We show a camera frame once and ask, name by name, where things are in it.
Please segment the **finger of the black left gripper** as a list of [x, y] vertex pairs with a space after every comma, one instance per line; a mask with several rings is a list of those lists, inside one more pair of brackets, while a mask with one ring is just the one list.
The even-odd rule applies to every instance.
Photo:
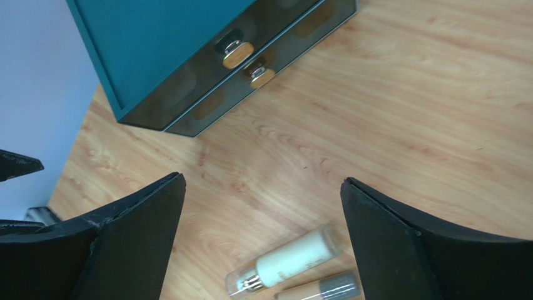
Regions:
[[44, 166], [39, 159], [1, 150], [1, 182], [43, 169]]

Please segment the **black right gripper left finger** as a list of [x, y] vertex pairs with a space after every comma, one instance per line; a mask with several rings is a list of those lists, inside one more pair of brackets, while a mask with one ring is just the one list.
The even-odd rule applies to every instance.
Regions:
[[158, 299], [185, 192], [173, 172], [53, 225], [1, 221], [1, 298]]

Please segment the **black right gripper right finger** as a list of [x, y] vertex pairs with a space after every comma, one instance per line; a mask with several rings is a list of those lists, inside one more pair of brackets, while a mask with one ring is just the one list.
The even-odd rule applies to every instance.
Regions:
[[460, 226], [352, 177], [340, 197], [367, 299], [532, 298], [532, 241]]

